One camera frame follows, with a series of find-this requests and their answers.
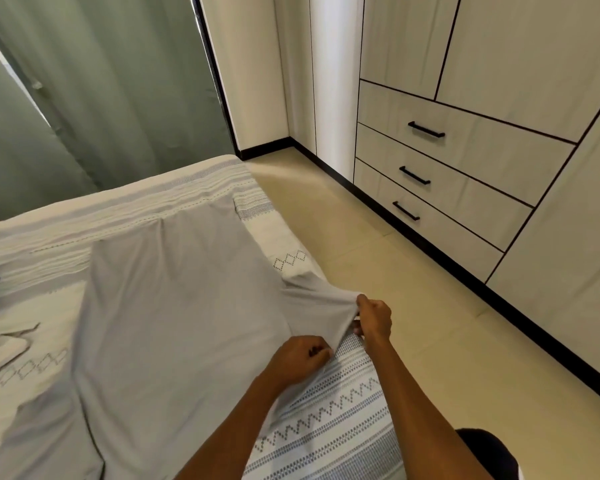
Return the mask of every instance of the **black baseboard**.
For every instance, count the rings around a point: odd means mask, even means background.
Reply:
[[[247,161],[252,158],[260,157],[262,155],[266,155],[267,153],[277,152],[278,150],[284,150],[285,148],[289,148],[294,145],[294,139],[290,136],[286,138],[280,138],[268,143],[259,144],[257,146],[252,146],[245,150],[240,150],[240,160]]]
[[[424,239],[423,236],[418,234],[407,224],[403,223],[398,217],[394,216],[382,205],[378,204],[378,202],[369,197],[366,193],[362,192],[362,190],[357,188],[345,177],[336,172],[336,170],[327,165],[327,163],[316,157],[310,150],[295,140],[292,140],[292,144],[298,151],[304,154],[304,156],[318,165],[318,167],[336,180],[337,183],[355,195],[360,201],[366,204],[371,210],[373,210],[389,225],[396,229],[396,231],[400,232],[408,240],[419,247],[419,249],[421,249],[427,256],[432,258],[435,262],[447,270],[451,275],[453,275],[453,277],[464,284],[464,286],[469,288],[469,290],[482,298],[489,306],[506,318],[506,320],[512,323],[526,336],[528,336],[529,339],[533,340],[536,345],[551,355],[551,357],[556,359],[556,361],[558,361],[600,396],[600,373],[597,370],[574,354],[574,352],[560,343],[560,341],[554,339],[549,333],[544,331],[544,329],[536,325],[535,322],[522,314],[496,292],[488,288],[487,285],[465,270],[465,268],[460,266],[449,256],[444,254],[444,252]]]

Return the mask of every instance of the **drawer handle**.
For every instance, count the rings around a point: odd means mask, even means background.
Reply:
[[[410,213],[408,210],[405,210],[402,208],[402,206],[398,203],[398,201],[396,200],[395,202],[393,202],[393,204],[400,209],[401,211],[403,211],[405,214],[408,215],[408,217],[412,220],[412,221],[419,221],[420,220],[420,216],[414,216],[412,213]]]
[[[423,180],[422,178],[418,177],[415,173],[411,173],[409,170],[407,170],[404,165],[401,166],[399,168],[399,170],[403,173],[406,173],[408,176],[416,179],[417,181],[419,181],[422,185],[429,185],[431,183],[431,180]]]
[[[435,131],[433,131],[433,130],[430,130],[429,128],[424,128],[424,126],[420,126],[420,125],[419,125],[419,124],[417,124],[415,121],[412,121],[412,122],[410,122],[410,123],[408,124],[408,126],[410,126],[410,127],[414,128],[414,129],[417,129],[417,130],[419,130],[419,131],[422,131],[423,133],[426,133],[426,134],[430,134],[430,135],[432,135],[432,136],[435,136],[436,138],[442,138],[442,137],[444,137],[444,135],[445,135],[444,133],[436,133]]]

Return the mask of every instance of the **bed sheet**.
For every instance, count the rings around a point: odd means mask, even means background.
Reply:
[[[224,155],[0,222],[0,325],[40,322],[31,348],[0,371],[0,438],[17,407],[44,391],[69,352],[91,244],[231,194],[264,255],[284,276],[317,263],[246,166]],[[348,335],[320,382],[259,438],[244,478],[403,477],[395,432],[373,365]]]

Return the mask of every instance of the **curtain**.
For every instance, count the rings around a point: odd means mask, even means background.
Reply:
[[[0,220],[94,191],[0,61]]]
[[[0,40],[99,189],[234,152],[191,0],[0,0]]]

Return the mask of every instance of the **person's right arm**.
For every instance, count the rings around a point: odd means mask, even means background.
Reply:
[[[409,480],[493,480],[456,430],[424,394],[389,341],[391,309],[359,295],[360,322],[391,413]]]

